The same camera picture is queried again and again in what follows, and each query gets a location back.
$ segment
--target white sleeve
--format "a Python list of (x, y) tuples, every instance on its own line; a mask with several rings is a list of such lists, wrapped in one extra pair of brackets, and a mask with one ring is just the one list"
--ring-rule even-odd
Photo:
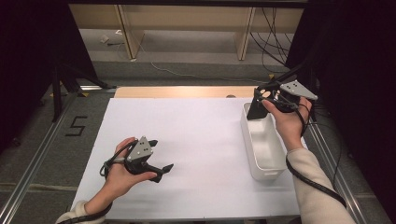
[[(301, 175), (333, 190), (332, 183), (320, 168), (315, 155), (298, 148), (288, 153), (290, 165)], [(297, 203), (304, 224), (311, 223), (355, 223), (345, 207), (337, 200), (293, 177)]]
[[(61, 215), (56, 220), (56, 223), (66, 221), (67, 219), (74, 218), (74, 217), (87, 216), (87, 213), (85, 212), (85, 208), (84, 208), (85, 203), (86, 203), (86, 201), (80, 201), (80, 202), (76, 203), (76, 206), (70, 212), (67, 212), (67, 213), (64, 213), (63, 215)], [(80, 223), (81, 224), (99, 224), (99, 223), (103, 223), (104, 221), (105, 221), (105, 217), (100, 217), (93, 221), (86, 221), (86, 222), (80, 222)]]

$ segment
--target white plastic tray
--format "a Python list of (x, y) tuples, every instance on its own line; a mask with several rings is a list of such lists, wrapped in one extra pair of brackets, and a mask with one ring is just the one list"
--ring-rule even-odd
[(251, 175), (257, 180), (276, 179), (286, 166), (286, 149), (276, 132), (272, 114), (247, 120), (250, 103), (244, 104), (241, 126)]

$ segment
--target table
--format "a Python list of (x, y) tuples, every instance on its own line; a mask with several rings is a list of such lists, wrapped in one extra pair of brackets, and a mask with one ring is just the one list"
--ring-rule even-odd
[[(120, 140), (135, 134), (159, 141), (149, 164), (175, 166), (159, 184), (140, 183), (118, 198), (106, 216), (108, 220), (298, 215), (289, 172), (267, 181), (256, 181), (249, 172), (240, 119), (243, 103), (251, 101), (253, 88), (119, 88), (109, 102), (74, 204), (90, 198), (102, 187), (104, 179), (99, 170), (103, 161), (111, 157)], [(239, 98), (226, 99), (227, 95)]]

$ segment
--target floor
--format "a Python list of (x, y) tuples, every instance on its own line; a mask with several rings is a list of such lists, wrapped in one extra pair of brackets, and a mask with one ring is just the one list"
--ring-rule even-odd
[[(268, 55), (262, 54), (262, 50), (254, 42), (252, 37), (249, 39), (246, 59), (244, 61), (239, 61), (236, 56), (233, 34), (231, 33), (147, 31), (144, 41), (140, 46), (137, 58), (135, 60), (130, 60), (127, 57), (126, 49), (123, 45), (123, 37), (120, 31), (80, 30), (80, 32), (94, 63), (149, 63), (149, 66), (144, 69), (147, 73), (161, 71), (170, 76), (175, 76), (181, 79), (184, 78), (184, 76), (191, 75), (191, 70), (181, 66), (181, 64), (187, 64), (194, 68), (205, 68), (206, 66), (213, 67), (219, 64), (230, 67), (258, 65), (265, 78), (268, 78), (271, 74), (278, 75), (288, 70)], [(264, 45), (259, 36), (257, 34), (254, 35), (257, 40)], [(261, 38), (266, 39), (267, 35), (268, 34), (261, 34)], [(276, 45), (275, 39), (273, 37), (270, 39), (270, 43), (272, 45)], [(292, 35), (278, 35), (277, 40), (281, 43), (283, 49), (288, 49), (290, 47), (289, 40), (292, 40)], [(282, 58), (283, 60), (286, 58), (286, 55), (279, 51), (278, 48), (267, 46), (267, 49), (280, 61), (282, 61)], [(172, 66), (171, 69), (166, 67), (165, 69), (163, 66), (166, 66), (168, 63), (176, 64), (176, 66)], [(220, 72), (213, 72), (213, 74), (200, 74), (199, 71), (197, 71), (194, 75), (201, 76), (200, 78), (205, 78), (215, 77), (219, 74)], [(237, 77), (232, 77), (230, 79), (232, 80), (228, 81), (231, 83), (238, 81)], [(82, 82), (84, 85), (90, 85), (90, 83)], [(113, 93), (114, 92), (102, 92), (100, 94), (91, 94), (91, 101), (100, 102), (102, 105), (99, 106), (90, 105), (90, 102), (87, 102), (87, 99), (80, 98), (71, 105), (70, 111), (72, 112), (69, 113), (84, 114), (89, 118), (97, 117), (99, 121), (95, 120), (92, 121), (93, 125), (87, 125), (86, 131), (90, 132), (88, 135), (89, 137), (69, 143), (67, 146), (64, 146), (64, 142), (61, 140), (54, 140), (52, 144), (55, 149), (48, 152), (48, 160), (44, 160), (41, 164), (41, 166), (49, 168), (45, 170), (40, 169), (37, 174), (35, 174), (33, 184), (30, 186), (12, 223), (25, 223), (26, 220), (31, 220), (30, 223), (50, 223), (49, 220), (53, 221), (53, 217), (48, 217), (46, 219), (46, 215), (43, 215), (42, 211), (38, 212), (33, 209), (32, 206), (35, 206), (35, 204), (37, 204), (36, 207), (40, 207), (39, 204), (49, 204), (47, 212), (54, 213), (52, 216), (58, 216), (57, 214), (61, 214), (69, 208), (64, 206), (64, 203), (71, 203), (70, 201), (73, 200), (74, 193), (78, 186), (78, 177), (75, 179), (69, 179), (69, 176), (80, 175), (85, 166), (84, 163), (79, 163), (78, 167), (71, 168), (70, 163), (59, 163), (59, 161), (57, 161), (57, 155), (67, 157), (67, 161), (78, 160), (78, 157), (89, 158), (90, 150), (88, 148), (80, 151), (79, 154), (63, 153), (66, 150), (77, 148), (79, 145), (86, 144), (87, 142), (90, 144), (94, 143), (95, 132), (97, 132), (100, 126), (100, 116), (96, 116), (94, 113), (105, 113), (106, 102), (112, 97)], [(50, 90), (43, 100), (48, 103), (37, 109), (36, 114), (32, 118), (32, 122), (29, 123), (28, 127), (26, 127), (26, 130), (22, 134), (22, 137), (24, 137), (24, 143), (29, 142), (28, 145), (30, 150), (19, 151), (14, 149), (9, 150), (7, 153), (0, 156), (0, 162), (2, 163), (0, 166), (0, 176), (2, 176), (0, 183), (0, 201), (2, 204), (4, 204), (12, 190), (15, 188), (16, 183), (18, 183), (21, 175), (27, 167), (26, 163), (16, 165), (16, 162), (14, 161), (23, 161), (23, 158), (25, 158), (25, 161), (29, 161), (30, 158), (33, 158), (36, 149), (40, 148), (40, 145), (42, 144), (42, 139), (46, 137), (47, 130), (51, 128), (50, 120), (45, 119), (51, 117), (52, 114)], [(86, 108), (89, 108), (90, 106), (98, 106), (98, 109), (87, 112)], [(73, 118), (73, 116), (66, 116), (66, 121), (64, 123), (71, 123)], [(331, 167), (326, 170), (329, 176), (331, 176), (334, 171), (332, 168), (334, 159), (337, 159), (338, 155), (341, 155), (341, 161), (338, 166), (338, 178), (336, 181), (340, 189), (348, 189), (351, 191), (350, 195), (355, 200), (354, 203), (357, 203), (358, 208), (363, 215), (363, 218), (357, 218), (358, 223), (391, 223), (375, 195), (371, 192), (370, 187), (362, 177), (359, 168), (356, 166), (354, 161), (348, 157), (347, 148), (343, 145), (342, 139), (339, 138), (336, 127), (333, 126), (331, 116), (327, 113), (324, 105), (318, 104), (317, 119), (317, 128), (312, 128), (312, 130), (315, 133), (326, 136), (326, 141), (317, 142), (323, 140), (320, 140), (319, 138), (307, 138), (307, 144), (309, 146), (317, 146), (310, 149), (316, 151), (318, 155), (321, 155), (318, 156), (318, 159), (323, 167)], [(66, 133), (61, 131), (57, 134), (65, 135)], [(334, 150), (328, 153), (326, 150), (329, 148)], [(60, 166), (64, 167), (62, 172), (50, 172), (50, 170), (59, 169)], [(8, 175), (10, 172), (14, 172), (15, 175)], [(51, 189), (52, 191), (44, 191), (44, 188)], [(268, 219), (268, 223), (283, 224), (288, 223), (289, 220), (290, 219), (287, 217), (275, 217)], [(244, 222), (247, 223), (246, 220), (216, 221), (216, 223)], [(251, 222), (259, 223), (260, 221), (253, 220)]]

